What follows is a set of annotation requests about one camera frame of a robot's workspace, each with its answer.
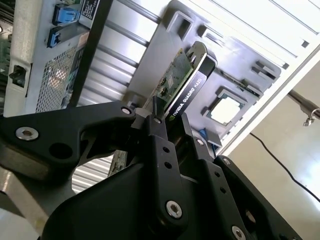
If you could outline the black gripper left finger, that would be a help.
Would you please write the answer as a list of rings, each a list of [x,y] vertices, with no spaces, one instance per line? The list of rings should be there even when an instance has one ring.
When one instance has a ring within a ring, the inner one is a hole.
[[[43,227],[79,194],[71,187],[77,167],[116,150],[126,151],[134,165],[149,142],[170,142],[165,120],[157,112],[140,116],[120,101],[3,117],[0,190],[32,225]]]

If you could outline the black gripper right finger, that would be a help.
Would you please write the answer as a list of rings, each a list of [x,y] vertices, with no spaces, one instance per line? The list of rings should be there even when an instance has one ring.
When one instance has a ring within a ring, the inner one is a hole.
[[[207,145],[193,136],[186,114],[181,117],[184,143],[181,174],[197,181],[200,219],[206,236],[219,240],[299,240],[299,234],[225,156],[212,158]]]

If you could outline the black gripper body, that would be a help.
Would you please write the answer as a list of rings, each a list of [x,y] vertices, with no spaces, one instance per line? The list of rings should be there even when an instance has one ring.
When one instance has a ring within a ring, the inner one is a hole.
[[[175,146],[149,142],[140,161],[62,203],[44,240],[205,240],[214,201],[203,162],[181,175]]]

